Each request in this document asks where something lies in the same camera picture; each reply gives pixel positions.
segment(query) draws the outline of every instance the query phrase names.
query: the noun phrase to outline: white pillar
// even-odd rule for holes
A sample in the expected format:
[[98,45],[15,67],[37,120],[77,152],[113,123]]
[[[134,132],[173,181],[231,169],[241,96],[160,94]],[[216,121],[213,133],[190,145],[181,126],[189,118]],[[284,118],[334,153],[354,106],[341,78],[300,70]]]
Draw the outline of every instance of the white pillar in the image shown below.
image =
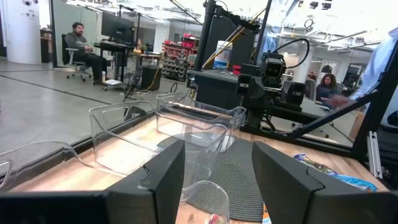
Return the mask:
[[[305,83],[305,79],[307,78],[307,74],[310,69],[310,64],[313,57],[313,51],[314,48],[310,47],[310,51],[308,53],[307,58],[301,65],[297,67],[296,72],[294,73],[293,82]],[[301,62],[303,60],[306,52],[307,52],[307,45],[300,44],[300,53],[298,53],[299,55],[298,62]]]
[[39,2],[3,0],[3,4],[8,61],[41,63]]
[[170,22],[165,21],[164,24],[156,24],[154,52],[162,51],[162,44],[169,38]]

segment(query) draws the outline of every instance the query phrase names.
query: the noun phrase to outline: black workbench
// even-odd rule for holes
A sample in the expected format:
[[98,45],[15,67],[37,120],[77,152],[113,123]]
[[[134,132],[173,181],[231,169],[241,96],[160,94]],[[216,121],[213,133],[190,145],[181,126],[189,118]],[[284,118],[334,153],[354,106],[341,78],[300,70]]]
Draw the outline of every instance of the black workbench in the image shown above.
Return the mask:
[[122,55],[122,71],[121,71],[121,75],[120,75],[120,81],[123,82],[124,80],[124,61],[125,58],[127,57],[127,51],[128,50],[132,50],[134,47],[130,47],[127,45],[123,45],[123,44],[109,44],[106,42],[98,42],[94,44],[94,47],[97,47],[100,49],[100,53],[99,56],[102,58],[103,57],[103,51],[107,50],[110,52],[119,52]]
[[[188,70],[188,75],[195,76],[195,82],[198,84],[196,100],[213,106],[218,106],[230,110],[241,105],[241,95],[235,93],[238,83],[237,75],[230,75],[218,70],[205,70],[202,72]],[[312,110],[313,106],[304,99],[303,111],[275,106],[272,115],[282,119],[288,119],[302,124],[308,124],[325,114],[318,113],[319,110]]]

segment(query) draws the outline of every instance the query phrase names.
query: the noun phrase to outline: black cable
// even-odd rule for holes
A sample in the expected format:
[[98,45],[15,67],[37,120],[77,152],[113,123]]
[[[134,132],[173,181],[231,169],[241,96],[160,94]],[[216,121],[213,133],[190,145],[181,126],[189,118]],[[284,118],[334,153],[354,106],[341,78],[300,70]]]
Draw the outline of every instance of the black cable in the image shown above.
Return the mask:
[[304,27],[305,27],[306,29],[311,28],[312,25],[313,25],[313,20],[312,20],[312,19],[307,19],[307,20],[304,22]]
[[177,91],[177,86],[178,86],[178,83],[177,82],[175,82],[175,83],[173,83],[173,85],[170,87],[170,92],[171,93],[175,93],[176,91]]
[[289,66],[289,67],[286,67],[286,68],[295,68],[295,67],[298,67],[298,66],[300,66],[300,65],[305,61],[305,59],[307,59],[308,53],[310,53],[310,42],[309,42],[306,38],[299,38],[299,39],[292,40],[292,41],[290,41],[290,42],[288,42],[288,43],[286,43],[286,44],[284,44],[284,45],[278,47],[276,50],[273,51],[273,53],[277,53],[277,51],[280,50],[281,48],[284,48],[284,47],[286,47],[286,46],[288,46],[288,45],[290,45],[290,44],[293,44],[293,43],[298,42],[298,41],[301,41],[301,40],[305,41],[305,43],[307,44],[307,51],[306,51],[306,53],[305,53],[304,58],[303,58],[303,59],[301,60],[301,62],[299,62],[298,64],[296,64],[296,65],[294,65],[294,66]]
[[[226,8],[226,10],[227,10],[227,12],[229,12],[228,6],[225,4],[225,2],[220,1],[220,0],[217,0],[216,2],[221,2],[221,3],[223,3],[224,6],[225,6],[225,8]],[[229,20],[229,25],[232,27],[232,29],[234,29],[236,32],[240,33],[241,35],[246,35],[244,32],[239,31],[238,28],[234,28],[234,26],[232,26],[231,17],[229,16],[229,14],[228,14],[228,20]]]
[[134,90],[134,85],[131,85],[130,91],[127,94],[124,94],[124,99],[123,99],[123,103],[125,102],[125,100],[129,97],[129,95],[133,92]]

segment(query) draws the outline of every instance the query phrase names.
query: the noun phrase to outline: clear plastic container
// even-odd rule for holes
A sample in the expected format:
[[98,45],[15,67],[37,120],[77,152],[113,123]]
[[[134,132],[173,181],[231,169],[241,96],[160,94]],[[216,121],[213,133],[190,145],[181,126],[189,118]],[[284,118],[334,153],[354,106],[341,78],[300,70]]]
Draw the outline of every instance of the clear plastic container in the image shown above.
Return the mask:
[[83,162],[61,141],[34,142],[0,154],[0,174],[1,192],[104,190],[123,178]]
[[[186,162],[183,187],[206,180],[218,157],[226,127],[207,128],[157,114],[146,101],[130,101],[90,110],[95,161],[115,172],[128,175],[177,139],[185,141]],[[169,129],[158,131],[163,124]]]
[[[235,135],[246,120],[246,108],[237,106],[226,110],[205,103],[196,102],[188,93],[167,93],[157,95],[157,113],[179,120],[194,120],[194,124],[207,128],[215,124],[227,127],[221,152],[225,152],[235,141]],[[170,129],[158,124],[158,131],[170,134]]]
[[[194,200],[197,203],[200,202],[200,206],[195,205]],[[209,200],[217,200],[217,204],[211,205],[208,203]],[[206,180],[183,189],[175,223],[228,224],[229,198],[227,194],[220,186]]]

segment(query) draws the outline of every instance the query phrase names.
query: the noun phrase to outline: desk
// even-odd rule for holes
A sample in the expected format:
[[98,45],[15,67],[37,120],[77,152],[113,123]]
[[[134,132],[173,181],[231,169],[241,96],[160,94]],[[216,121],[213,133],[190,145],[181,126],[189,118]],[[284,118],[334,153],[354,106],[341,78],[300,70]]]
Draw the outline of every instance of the desk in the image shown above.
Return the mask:
[[[241,96],[235,94],[238,76],[217,70],[205,70],[203,72],[188,70],[187,73],[189,75],[194,75],[195,82],[198,84],[197,101],[225,109],[232,109],[240,105]],[[300,124],[309,124],[326,115],[326,112],[316,105],[314,101],[307,98],[303,99],[301,107],[302,111],[295,111],[281,106],[275,106],[272,110],[272,115],[276,118],[282,118]],[[333,124],[336,128],[326,124],[322,126],[322,128],[326,129],[326,132],[316,135],[325,137],[326,134],[328,134],[332,139],[337,139],[340,144],[352,146],[352,142],[348,139],[348,133],[342,134],[341,132],[351,130],[354,117],[352,123],[347,123],[346,120],[347,119],[342,119],[340,121],[339,118],[334,120]],[[291,126],[292,122],[283,121],[279,122],[279,124],[277,128],[281,131],[291,131],[297,128]]]
[[[165,134],[159,133],[156,131],[156,117],[152,117],[148,123],[138,124],[134,128],[128,129],[120,134],[120,136],[128,138],[129,135],[134,135],[136,139],[140,139],[140,141],[148,141],[150,143],[158,143],[159,141],[167,138]],[[248,133],[238,132],[237,137],[245,139],[247,141],[262,141],[273,148],[280,150],[281,152],[293,156],[294,154],[299,153],[306,153],[307,156],[315,161],[322,163],[340,174],[349,175],[353,177],[357,177],[360,179],[367,180],[372,182],[376,187],[378,187],[378,191],[387,191],[385,186],[383,186],[375,177],[373,177],[358,161],[350,158],[345,158],[341,156],[337,156],[334,154],[329,154],[325,152],[316,151],[313,149],[308,149],[305,147],[300,147],[292,144],[288,144],[285,142],[280,142],[260,136],[255,136]],[[120,153],[122,149],[121,146],[125,144],[125,141],[121,141],[119,139],[110,139],[106,142],[106,150],[109,153],[112,151],[117,151]],[[80,157],[89,164],[94,164],[94,154],[93,150],[90,149],[80,154]],[[49,187],[53,187],[53,185],[58,185],[58,189],[65,190],[65,187],[77,187],[81,189],[81,182],[84,182],[83,187],[87,187],[87,184],[92,182],[93,186],[90,186],[91,189],[105,189],[106,187],[112,185],[113,183],[117,182],[120,178],[119,177],[110,177],[109,175],[93,175],[92,172],[80,172],[80,168],[77,168],[73,164],[67,164],[70,166],[64,166],[61,164],[62,169],[59,166],[52,168],[51,170],[38,175],[37,177],[33,178],[31,182],[36,183],[34,186],[35,188],[41,187],[42,189],[46,189]],[[18,187],[25,187],[25,190],[34,190],[32,186],[21,185]],[[208,216],[202,210],[199,210],[189,204],[181,204],[178,210],[177,221],[176,223],[189,223],[189,224],[203,224],[205,218]],[[248,222],[239,222],[239,221],[231,221],[232,224],[245,224]]]
[[141,54],[141,53],[136,53],[136,52],[129,53],[129,56],[137,58],[136,72],[139,72],[139,67],[142,65],[142,59],[144,59],[144,58],[157,59],[157,64],[159,64],[160,59],[162,58],[162,56],[160,54]]
[[[100,49],[99,56],[102,58],[103,57],[103,51],[107,50],[110,52],[119,52],[122,54],[122,72],[120,76],[120,81],[123,82],[124,80],[124,60],[126,57],[126,51],[127,50],[132,50],[134,47],[130,47],[124,44],[111,44],[108,42],[98,42],[94,43],[94,47],[97,47]],[[99,61],[99,65],[102,68],[102,60]]]

